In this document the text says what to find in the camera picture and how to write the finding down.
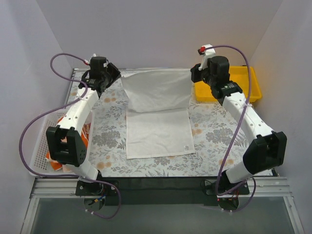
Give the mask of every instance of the white wall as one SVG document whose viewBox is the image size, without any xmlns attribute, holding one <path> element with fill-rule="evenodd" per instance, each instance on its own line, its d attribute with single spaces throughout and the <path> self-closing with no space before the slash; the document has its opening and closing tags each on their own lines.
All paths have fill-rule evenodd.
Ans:
<svg viewBox="0 0 312 234">
<path fill-rule="evenodd" d="M 84 58 L 97 53 L 119 68 L 138 68 L 192 67 L 207 43 L 237 46 L 251 58 L 282 0 L 37 2 L 63 51 Z M 236 52 L 218 52 L 244 64 Z"/>
<path fill-rule="evenodd" d="M 312 2 L 284 0 L 252 58 L 263 99 L 256 107 L 288 142 L 284 165 L 306 233 L 312 233 Z"/>
<path fill-rule="evenodd" d="M 17 234 L 34 180 L 20 161 L 20 134 L 39 113 L 64 102 L 68 83 L 50 71 L 51 56 L 62 51 L 35 0 L 2 0 L 0 21 L 0 232 Z M 71 75 L 65 58 L 56 68 Z M 37 130 L 24 142 L 28 162 Z"/>
</svg>

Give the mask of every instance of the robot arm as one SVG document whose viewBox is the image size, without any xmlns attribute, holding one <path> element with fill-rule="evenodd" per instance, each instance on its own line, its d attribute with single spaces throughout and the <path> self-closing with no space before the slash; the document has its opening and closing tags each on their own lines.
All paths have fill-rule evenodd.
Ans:
<svg viewBox="0 0 312 234">
<path fill-rule="evenodd" d="M 80 84 L 76 98 L 81 100 L 70 107 L 56 127 L 46 131 L 51 159 L 66 164 L 78 176 L 97 179 L 99 175 L 87 158 L 87 148 L 80 134 L 93 105 L 119 77 L 120 71 L 105 57 L 92 57 L 90 70 L 81 78 L 88 86 L 86 95 L 80 98 L 86 89 Z"/>
<path fill-rule="evenodd" d="M 199 54 L 206 57 L 206 48 L 207 46 L 201 47 Z M 228 59 L 223 56 L 210 56 L 191 69 L 192 81 L 208 84 L 214 98 L 239 121 L 246 105 L 245 95 L 237 83 L 230 81 Z M 282 165 L 284 160 L 287 141 L 285 134 L 276 133 L 265 124 L 249 103 L 241 128 L 248 139 L 249 147 L 242 162 L 222 172 L 220 186 L 226 190 L 256 173 Z"/>
</svg>

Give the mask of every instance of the plastic basket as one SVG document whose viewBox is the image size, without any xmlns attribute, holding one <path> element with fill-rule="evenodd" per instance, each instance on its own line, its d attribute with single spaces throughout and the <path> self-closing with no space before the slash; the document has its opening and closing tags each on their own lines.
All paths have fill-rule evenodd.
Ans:
<svg viewBox="0 0 312 234">
<path fill-rule="evenodd" d="M 250 96 L 250 102 L 255 102 L 262 98 L 260 86 L 257 77 L 254 72 L 254 68 L 250 67 L 250 72 L 252 75 L 252 94 Z M 248 70 L 246 66 L 230 66 L 230 80 L 236 82 L 240 88 L 243 90 L 245 96 L 248 95 Z M 216 101 L 211 93 L 209 85 L 204 82 L 197 82 L 194 84 L 195 96 L 197 101 Z"/>
<path fill-rule="evenodd" d="M 45 135 L 45 132 L 48 127 L 50 126 L 56 126 L 57 121 L 59 118 L 64 116 L 66 114 L 67 110 L 59 110 L 55 111 L 53 113 L 50 113 L 46 115 L 43 119 L 43 123 L 41 125 L 41 129 L 35 144 L 34 152 L 31 157 L 31 161 L 29 164 L 29 167 L 33 169 L 35 172 L 45 174 L 45 175 L 60 175 L 60 174 L 74 174 L 73 172 L 65 173 L 61 170 L 55 171 L 52 167 L 49 161 L 46 160 L 46 154 L 49 151 L 48 148 L 48 142 Z M 89 133 L 89 144 L 87 148 L 87 155 L 86 159 L 89 158 L 90 154 L 90 146 L 91 146 L 91 140 L 92 140 L 92 133 L 93 133 L 93 125 L 94 125 L 94 115 L 92 111 L 89 113 L 85 124 L 91 123 L 90 125 L 90 133 Z"/>
</svg>

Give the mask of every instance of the table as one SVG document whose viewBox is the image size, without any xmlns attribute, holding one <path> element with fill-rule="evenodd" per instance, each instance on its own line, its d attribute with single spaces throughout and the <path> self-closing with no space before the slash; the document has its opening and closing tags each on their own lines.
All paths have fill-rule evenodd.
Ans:
<svg viewBox="0 0 312 234">
<path fill-rule="evenodd" d="M 81 79 L 84 71 L 76 70 L 74 79 Z M 121 74 L 130 76 L 142 71 L 146 70 L 121 70 Z M 74 100 L 78 83 L 73 82 L 69 88 L 68 102 Z M 237 122 L 219 103 L 197 102 L 192 89 L 189 116 L 196 153 L 146 159 L 126 157 L 127 104 L 128 97 L 119 79 L 102 94 L 93 107 L 95 123 L 89 160 L 104 177 L 217 175 L 237 126 Z M 248 141 L 240 130 L 225 169 L 238 164 L 247 148 Z M 271 176 L 272 171 L 258 175 Z"/>
</svg>

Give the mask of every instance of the gray floor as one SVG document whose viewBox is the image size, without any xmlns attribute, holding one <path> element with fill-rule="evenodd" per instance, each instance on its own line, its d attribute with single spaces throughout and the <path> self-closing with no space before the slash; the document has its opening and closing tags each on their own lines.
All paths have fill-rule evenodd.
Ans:
<svg viewBox="0 0 312 234">
<path fill-rule="evenodd" d="M 240 198 L 243 204 L 246 198 Z M 292 234 L 282 197 L 255 197 L 249 206 L 230 215 L 200 205 L 124 205 L 112 220 L 85 213 L 83 199 L 41 199 L 33 234 Z M 104 207 L 109 215 L 115 207 Z"/>
</svg>

